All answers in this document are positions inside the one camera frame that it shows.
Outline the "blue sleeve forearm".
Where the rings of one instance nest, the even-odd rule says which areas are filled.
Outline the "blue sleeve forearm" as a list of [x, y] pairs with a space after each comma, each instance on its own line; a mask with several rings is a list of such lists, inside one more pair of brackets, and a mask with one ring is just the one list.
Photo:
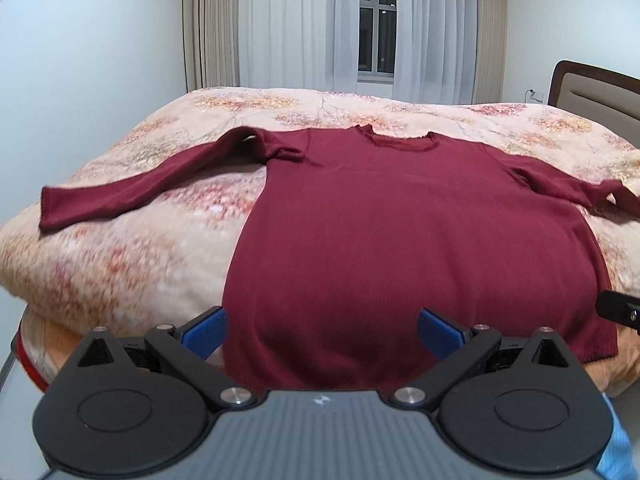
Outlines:
[[612, 416], [613, 430], [598, 463], [597, 473], [606, 480], [638, 480], [631, 440], [620, 423], [610, 398], [605, 393], [602, 398]]

